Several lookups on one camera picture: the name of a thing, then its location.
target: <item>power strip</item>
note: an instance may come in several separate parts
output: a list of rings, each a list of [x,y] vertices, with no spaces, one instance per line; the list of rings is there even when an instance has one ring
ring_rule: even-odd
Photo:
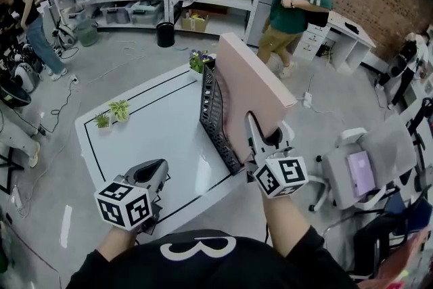
[[[303,105],[305,108],[311,108],[311,105],[313,105],[313,96],[308,91],[304,94]]]

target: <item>hand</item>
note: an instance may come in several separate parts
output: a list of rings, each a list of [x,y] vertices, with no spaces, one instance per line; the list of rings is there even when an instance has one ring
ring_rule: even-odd
[[[286,9],[292,8],[292,1],[293,0],[281,0],[281,6],[285,7]]]

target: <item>white number print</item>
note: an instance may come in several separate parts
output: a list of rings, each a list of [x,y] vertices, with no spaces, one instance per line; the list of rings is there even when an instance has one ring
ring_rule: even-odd
[[[215,240],[215,239],[226,239],[227,245],[223,249],[213,249],[205,246],[200,241],[191,249],[182,253],[175,253],[170,250],[172,244],[163,244],[160,248],[162,255],[171,261],[184,261],[187,260],[200,251],[211,258],[222,258],[228,255],[236,247],[236,239],[232,237],[227,238],[196,238],[196,240]]]

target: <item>forearm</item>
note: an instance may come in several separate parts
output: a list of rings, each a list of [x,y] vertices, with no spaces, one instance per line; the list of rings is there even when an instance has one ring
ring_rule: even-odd
[[[135,238],[137,237],[137,230],[125,231],[117,227],[112,227],[107,236],[102,241],[97,251],[101,255],[111,261],[119,254],[134,245]]]
[[[305,11],[310,11],[310,12],[329,12],[329,11],[331,11],[325,7],[313,5],[308,0],[293,0],[293,6],[295,7],[295,9],[303,9]]]
[[[23,12],[22,18],[21,18],[21,23],[24,23],[24,24],[27,23],[27,17],[28,17],[28,15],[30,13],[30,10],[32,9],[32,4],[31,3],[26,2],[25,4],[26,5],[24,7],[24,12]]]
[[[310,224],[290,197],[268,199],[262,195],[262,198],[273,247],[286,257],[304,237]]]

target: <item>pink folder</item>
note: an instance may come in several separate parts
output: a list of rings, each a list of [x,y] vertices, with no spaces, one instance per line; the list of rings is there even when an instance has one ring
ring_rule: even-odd
[[[220,36],[216,58],[216,77],[224,98],[225,135],[239,161],[245,163],[250,155],[245,128],[247,113],[251,111],[255,115],[263,135],[268,137],[286,117],[296,98],[232,32]]]

